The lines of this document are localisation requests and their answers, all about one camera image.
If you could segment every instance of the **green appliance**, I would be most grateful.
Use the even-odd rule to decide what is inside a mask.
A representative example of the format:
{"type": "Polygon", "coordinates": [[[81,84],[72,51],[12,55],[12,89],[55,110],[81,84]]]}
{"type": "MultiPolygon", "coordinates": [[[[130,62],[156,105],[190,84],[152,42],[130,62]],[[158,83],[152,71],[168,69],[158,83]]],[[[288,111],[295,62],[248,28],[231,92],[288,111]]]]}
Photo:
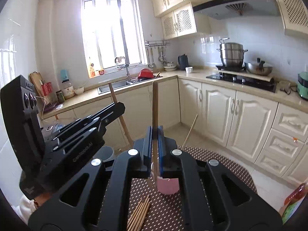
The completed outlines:
{"type": "Polygon", "coordinates": [[[298,74],[297,92],[301,98],[308,100],[308,72],[298,74]]]}

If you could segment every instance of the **black electric kettle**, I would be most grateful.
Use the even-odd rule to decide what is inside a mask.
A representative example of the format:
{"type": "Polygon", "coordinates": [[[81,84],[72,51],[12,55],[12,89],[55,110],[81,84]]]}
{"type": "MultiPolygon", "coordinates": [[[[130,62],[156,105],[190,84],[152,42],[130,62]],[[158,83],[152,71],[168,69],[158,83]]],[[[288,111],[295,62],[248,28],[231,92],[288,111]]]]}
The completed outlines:
{"type": "Polygon", "coordinates": [[[178,62],[180,66],[180,70],[185,70],[186,67],[188,67],[188,57],[187,55],[180,55],[178,56],[178,62]]]}

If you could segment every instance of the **utensil rack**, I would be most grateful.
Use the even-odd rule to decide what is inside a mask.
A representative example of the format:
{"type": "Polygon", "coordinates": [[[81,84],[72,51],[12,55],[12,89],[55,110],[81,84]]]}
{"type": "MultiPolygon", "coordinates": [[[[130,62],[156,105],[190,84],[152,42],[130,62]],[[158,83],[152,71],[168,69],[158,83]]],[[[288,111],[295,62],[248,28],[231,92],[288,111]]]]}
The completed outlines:
{"type": "Polygon", "coordinates": [[[145,41],[145,47],[158,47],[158,46],[168,46],[170,45],[170,41],[145,41]]]}

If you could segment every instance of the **stainless steel pot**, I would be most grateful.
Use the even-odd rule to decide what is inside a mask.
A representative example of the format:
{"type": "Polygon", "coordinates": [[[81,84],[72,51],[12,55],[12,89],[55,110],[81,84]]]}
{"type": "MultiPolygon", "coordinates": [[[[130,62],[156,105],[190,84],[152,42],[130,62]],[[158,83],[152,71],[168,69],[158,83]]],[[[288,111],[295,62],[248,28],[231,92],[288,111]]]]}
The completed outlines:
{"type": "Polygon", "coordinates": [[[261,59],[258,58],[257,63],[245,62],[245,67],[249,73],[263,76],[269,75],[273,71],[273,67],[264,63],[265,61],[261,61],[261,59]]]}
{"type": "Polygon", "coordinates": [[[244,50],[243,45],[236,42],[225,43],[224,40],[227,39],[230,38],[222,38],[219,40],[221,44],[217,51],[220,51],[221,62],[226,67],[241,67],[244,61],[244,53],[248,50],[244,50]]]}

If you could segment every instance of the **countertop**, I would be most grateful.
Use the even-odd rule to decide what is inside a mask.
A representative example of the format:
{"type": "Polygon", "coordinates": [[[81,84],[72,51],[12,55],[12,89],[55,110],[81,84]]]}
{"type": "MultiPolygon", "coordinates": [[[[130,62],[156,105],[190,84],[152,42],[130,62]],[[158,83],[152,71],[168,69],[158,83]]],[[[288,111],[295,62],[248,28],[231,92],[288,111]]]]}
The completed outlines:
{"type": "MultiPolygon", "coordinates": [[[[186,74],[185,71],[180,71],[180,70],[168,71],[168,72],[161,71],[162,77],[155,79],[155,81],[164,82],[170,79],[179,78],[179,79],[187,79],[187,80],[196,81],[196,82],[208,83],[212,85],[221,86],[224,88],[242,91],[242,92],[256,95],[259,97],[263,97],[263,98],[266,98],[272,101],[280,102],[280,103],[283,103],[284,105],[287,105],[292,108],[301,110],[305,113],[308,113],[308,101],[302,99],[296,92],[291,92],[290,95],[287,95],[285,92],[280,91],[279,84],[277,85],[276,92],[273,93],[273,92],[265,91],[262,89],[253,88],[247,85],[241,85],[241,84],[206,78],[206,76],[216,74],[216,73],[218,73],[217,69],[195,69],[190,74],[186,74]]],[[[139,82],[131,86],[126,86],[126,87],[115,89],[114,92],[115,94],[124,93],[130,90],[136,89],[136,88],[149,86],[151,85],[152,82],[153,80],[139,82]]],[[[101,99],[104,99],[110,96],[111,96],[110,91],[99,95],[97,88],[90,89],[88,91],[85,91],[81,95],[76,95],[71,99],[65,100],[65,102],[63,103],[63,107],[61,109],[53,110],[51,112],[43,114],[43,119],[46,119],[48,117],[65,112],[67,110],[71,110],[73,108],[76,108],[76,107],[79,107],[79,106],[82,106],[82,105],[85,105],[87,103],[91,103],[97,100],[101,100],[101,99]]]]}

